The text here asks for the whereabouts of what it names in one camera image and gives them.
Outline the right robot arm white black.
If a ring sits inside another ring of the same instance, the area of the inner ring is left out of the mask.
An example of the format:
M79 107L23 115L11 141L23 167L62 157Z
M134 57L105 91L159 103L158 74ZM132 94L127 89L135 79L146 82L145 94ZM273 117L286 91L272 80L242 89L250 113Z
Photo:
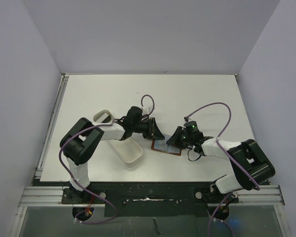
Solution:
M226 198L229 192L255 189L276 173L255 140L230 142L204 136L195 121L186 122L183 127L178 126L166 144L180 149L191 148L201 156L230 161L233 172L218 178L210 189L210 197L216 202Z

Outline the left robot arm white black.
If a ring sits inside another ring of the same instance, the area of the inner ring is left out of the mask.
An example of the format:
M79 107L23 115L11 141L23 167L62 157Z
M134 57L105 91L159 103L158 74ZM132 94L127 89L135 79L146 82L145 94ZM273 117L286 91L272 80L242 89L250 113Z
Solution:
M60 142L59 161L70 175L73 197L80 203L90 199L90 179L88 161L92 158L101 141L123 142L134 133L141 134L146 140L164 140L157 126L152 110L147 113L140 107L132 106L125 116L114 118L103 110L94 116L94 122L80 118Z

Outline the white oblong plastic tray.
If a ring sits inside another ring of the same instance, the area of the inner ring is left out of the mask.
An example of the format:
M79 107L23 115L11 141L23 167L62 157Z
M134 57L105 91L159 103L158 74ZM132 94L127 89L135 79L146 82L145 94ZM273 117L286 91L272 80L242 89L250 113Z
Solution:
M115 122L115 117L109 110L102 110L93 116L95 125L112 124L112 126L102 126L101 130L104 134L101 141L107 141L110 147L123 161L127 167L133 167L141 161L143 154L142 147L132 138L121 140L124 135L124 130L121 125Z

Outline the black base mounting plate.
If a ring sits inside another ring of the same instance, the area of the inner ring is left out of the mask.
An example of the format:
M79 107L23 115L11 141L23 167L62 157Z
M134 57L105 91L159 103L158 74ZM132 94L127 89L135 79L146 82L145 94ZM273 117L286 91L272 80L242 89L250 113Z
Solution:
M86 221L104 208L104 216L117 217L174 217L194 215L204 217L213 213L220 202L238 202L235 195L221 194L205 183L92 183L89 190L79 194L67 182L37 181L34 188L60 188L62 205L72 205L72 215Z

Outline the aluminium front rail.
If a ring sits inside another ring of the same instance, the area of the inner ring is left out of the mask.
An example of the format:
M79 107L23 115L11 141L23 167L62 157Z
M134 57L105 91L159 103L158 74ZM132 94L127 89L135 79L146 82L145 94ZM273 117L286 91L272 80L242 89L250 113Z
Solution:
M62 187L26 187L23 190L20 207L56 207L72 206L82 207L86 204L62 203ZM263 185L260 190L240 190L237 198L232 205L284 205L284 198L279 185Z

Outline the aluminium rail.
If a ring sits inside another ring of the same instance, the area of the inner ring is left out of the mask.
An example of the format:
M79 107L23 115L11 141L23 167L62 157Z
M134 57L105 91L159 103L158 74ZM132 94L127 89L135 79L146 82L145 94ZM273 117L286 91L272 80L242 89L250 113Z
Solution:
M40 155L40 158L39 158L39 161L37 164L37 168L35 171L35 175L34 175L35 179L40 179L40 177L42 175L45 159L46 159L46 156L48 153L49 145L50 145L51 138L52 138L53 131L54 131L54 127L55 127L55 124L57 121L57 117L58 117L58 113L59 113L59 110L61 107L63 96L64 96L64 93L65 93L65 90L67 87L69 76L70 76L69 74L62 74L62 76L61 76L61 81L59 84L56 100L55 100L55 103L53 106L51 118L50 118L48 129L47 129L47 134L45 137L42 152L41 152L41 155Z
M86 204L62 203L62 187L26 187L23 190L20 207L56 207L72 206L82 207ZM284 198L279 185L263 185L260 190L240 190L237 198L232 205L284 205Z

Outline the aluminium left side rail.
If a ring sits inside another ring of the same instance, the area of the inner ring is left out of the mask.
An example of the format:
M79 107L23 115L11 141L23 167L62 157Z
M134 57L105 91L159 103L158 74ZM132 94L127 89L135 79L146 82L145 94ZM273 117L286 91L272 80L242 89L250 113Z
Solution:
M67 87L69 76L70 76L69 74L62 74L62 76L61 76L61 81L59 84L56 100L55 100L55 103L53 106L51 118L50 118L48 129L47 129L47 134L45 137L42 152L41 152L41 155L40 155L40 158L39 158L39 161L37 164L37 168L35 171L35 175L34 175L35 179L40 179L40 177L42 175L45 159L46 159L46 156L48 153L49 145L50 145L51 138L52 138L53 131L54 131L54 127L55 127L55 124L57 121L57 117L58 117L58 113L59 113L59 110L61 107L63 96L64 96L64 93L65 93L65 90Z

